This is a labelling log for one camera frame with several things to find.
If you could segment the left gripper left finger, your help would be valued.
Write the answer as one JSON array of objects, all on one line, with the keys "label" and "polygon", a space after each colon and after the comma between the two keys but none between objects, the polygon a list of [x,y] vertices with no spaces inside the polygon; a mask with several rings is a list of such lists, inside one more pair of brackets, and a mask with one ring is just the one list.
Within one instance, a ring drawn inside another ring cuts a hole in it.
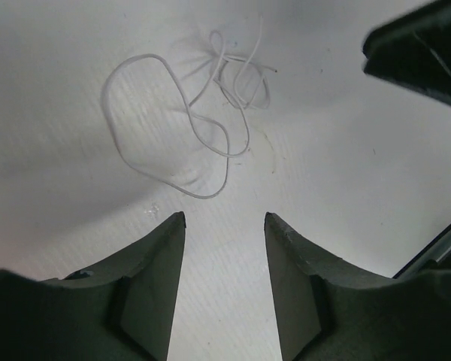
[{"label": "left gripper left finger", "polygon": [[63,279],[0,269],[0,360],[165,360],[185,246],[172,214]]}]

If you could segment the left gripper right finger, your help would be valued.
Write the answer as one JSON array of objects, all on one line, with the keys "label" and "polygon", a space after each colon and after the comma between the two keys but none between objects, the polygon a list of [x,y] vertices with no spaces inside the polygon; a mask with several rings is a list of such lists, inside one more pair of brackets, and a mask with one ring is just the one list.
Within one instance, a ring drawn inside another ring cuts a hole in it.
[{"label": "left gripper right finger", "polygon": [[265,217],[284,360],[451,360],[451,270],[393,279]]}]

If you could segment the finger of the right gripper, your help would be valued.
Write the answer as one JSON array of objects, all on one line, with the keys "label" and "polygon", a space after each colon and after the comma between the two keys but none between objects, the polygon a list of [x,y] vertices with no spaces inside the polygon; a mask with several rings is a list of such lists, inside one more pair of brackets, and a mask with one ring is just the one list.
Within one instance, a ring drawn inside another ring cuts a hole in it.
[{"label": "finger of the right gripper", "polygon": [[451,1],[432,1],[373,29],[363,72],[451,106]]}]

